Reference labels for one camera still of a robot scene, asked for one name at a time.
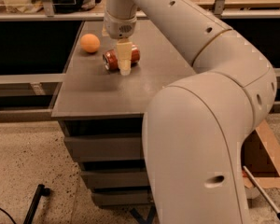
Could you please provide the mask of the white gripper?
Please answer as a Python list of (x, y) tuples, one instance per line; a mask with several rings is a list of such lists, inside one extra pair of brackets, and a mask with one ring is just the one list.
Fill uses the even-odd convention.
[(133, 43), (128, 38), (133, 35), (136, 22), (135, 13), (106, 12), (104, 17), (106, 32), (112, 39), (118, 39), (116, 44), (118, 66), (123, 76), (131, 73)]

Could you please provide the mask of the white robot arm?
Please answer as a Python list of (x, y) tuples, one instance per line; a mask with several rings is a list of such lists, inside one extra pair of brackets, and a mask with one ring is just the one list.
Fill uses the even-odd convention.
[(107, 0), (105, 28), (120, 53), (130, 48), (138, 10), (195, 71), (160, 90), (143, 117), (160, 224), (249, 224), (241, 147), (273, 106), (272, 65), (190, 0)]

